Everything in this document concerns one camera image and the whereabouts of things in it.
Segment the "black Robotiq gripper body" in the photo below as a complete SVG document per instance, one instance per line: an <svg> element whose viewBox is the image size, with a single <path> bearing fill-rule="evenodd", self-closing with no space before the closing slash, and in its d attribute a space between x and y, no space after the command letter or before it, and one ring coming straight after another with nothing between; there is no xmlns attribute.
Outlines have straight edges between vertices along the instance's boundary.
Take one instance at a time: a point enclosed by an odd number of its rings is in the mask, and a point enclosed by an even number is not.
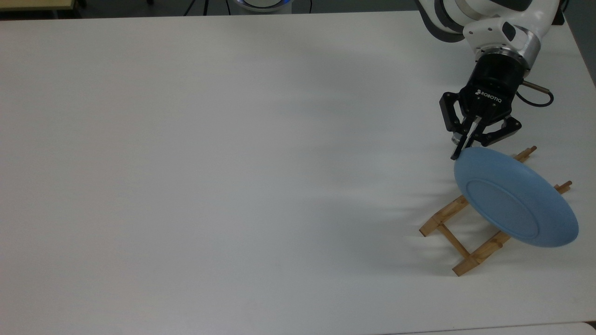
<svg viewBox="0 0 596 335"><path fill-rule="evenodd" d="M482 55L468 83L459 92L462 116L491 116L490 121L508 117L525 72L526 68L508 55Z"/></svg>

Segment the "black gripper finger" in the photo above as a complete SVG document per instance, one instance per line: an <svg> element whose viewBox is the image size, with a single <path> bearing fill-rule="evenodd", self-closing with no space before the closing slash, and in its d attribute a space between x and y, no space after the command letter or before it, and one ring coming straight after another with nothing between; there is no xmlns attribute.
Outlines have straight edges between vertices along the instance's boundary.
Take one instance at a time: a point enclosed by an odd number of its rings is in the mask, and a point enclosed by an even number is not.
<svg viewBox="0 0 596 335"><path fill-rule="evenodd" d="M459 102L460 109L464 113L462 121L455 111L457 102ZM482 134L481 102L481 97L456 93L444 93L439 101L445 127L447 131L454 134L456 139L456 147L451 155L451 159L454 161L459 158L464 149L471 147L473 142L480 140Z"/></svg>
<svg viewBox="0 0 596 335"><path fill-rule="evenodd" d="M502 120L500 129L492 132L486 132L488 123L482 118L478 117L478 121L475 122L475 127L469 132L467 140L465 142L465 148L471 147L473 144L479 144L483 147L489 147L509 136L514 135L522 127L520 121L514 117L505 117Z"/></svg>

